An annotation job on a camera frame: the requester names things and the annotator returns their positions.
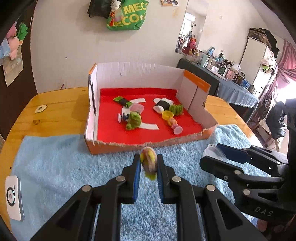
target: pink curtain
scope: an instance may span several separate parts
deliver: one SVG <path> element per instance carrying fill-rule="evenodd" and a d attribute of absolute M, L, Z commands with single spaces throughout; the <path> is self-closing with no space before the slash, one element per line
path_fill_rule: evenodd
<path fill-rule="evenodd" d="M 295 47 L 286 40 L 284 40 L 283 54 L 278 67 L 279 69 L 275 80 L 270 85 L 267 93 L 262 95 L 260 101 L 269 99 L 272 94 L 276 97 L 282 88 L 286 87 L 292 81 L 296 81 L 296 50 Z"/>
<path fill-rule="evenodd" d="M 276 78 L 271 83 L 270 87 L 267 87 L 264 93 L 262 93 L 258 108 L 248 122 L 250 128 L 255 126 L 260 119 L 266 117 L 272 96 L 276 98 L 282 88 L 285 88 L 292 81 L 296 81 L 296 50 L 295 47 L 286 40 L 284 41 L 283 54 L 278 67 Z"/>

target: table with blue cloth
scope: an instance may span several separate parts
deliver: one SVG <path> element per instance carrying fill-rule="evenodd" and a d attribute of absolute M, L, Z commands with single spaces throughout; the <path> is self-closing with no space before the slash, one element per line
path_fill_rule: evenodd
<path fill-rule="evenodd" d="M 234 110 L 248 122 L 252 113 L 257 109 L 259 100 L 249 91 L 238 84 L 218 77 L 207 68 L 201 67 L 184 58 L 180 59 L 177 68 L 186 69 L 211 85 L 209 95 L 225 100 Z"/>

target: wooden table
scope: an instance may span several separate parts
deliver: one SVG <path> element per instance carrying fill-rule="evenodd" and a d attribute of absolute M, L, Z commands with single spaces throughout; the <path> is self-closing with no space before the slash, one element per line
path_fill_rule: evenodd
<path fill-rule="evenodd" d="M 39 105 L 46 104 L 45 111 L 35 114 Z M 253 145 L 261 146 L 251 129 L 224 100 L 208 96 L 206 109 L 220 125 L 236 124 Z M 88 88 L 73 88 L 42 93 L 35 96 L 14 123 L 0 155 L 0 214 L 10 229 L 6 210 L 5 178 L 10 175 L 16 153 L 25 136 L 58 136 L 82 134 L 89 111 Z"/>

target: poster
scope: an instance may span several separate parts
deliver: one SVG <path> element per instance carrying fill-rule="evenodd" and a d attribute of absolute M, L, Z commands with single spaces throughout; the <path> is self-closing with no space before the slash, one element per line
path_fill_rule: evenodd
<path fill-rule="evenodd" d="M 161 0 L 163 6 L 166 7 L 177 7 L 179 6 L 180 0 Z"/>

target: window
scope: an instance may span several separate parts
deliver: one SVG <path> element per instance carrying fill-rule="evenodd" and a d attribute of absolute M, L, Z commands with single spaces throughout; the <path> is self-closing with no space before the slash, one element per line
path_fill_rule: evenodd
<path fill-rule="evenodd" d="M 291 82 L 285 88 L 281 89 L 275 101 L 283 101 L 285 103 L 287 99 L 296 99 L 296 81 Z"/>

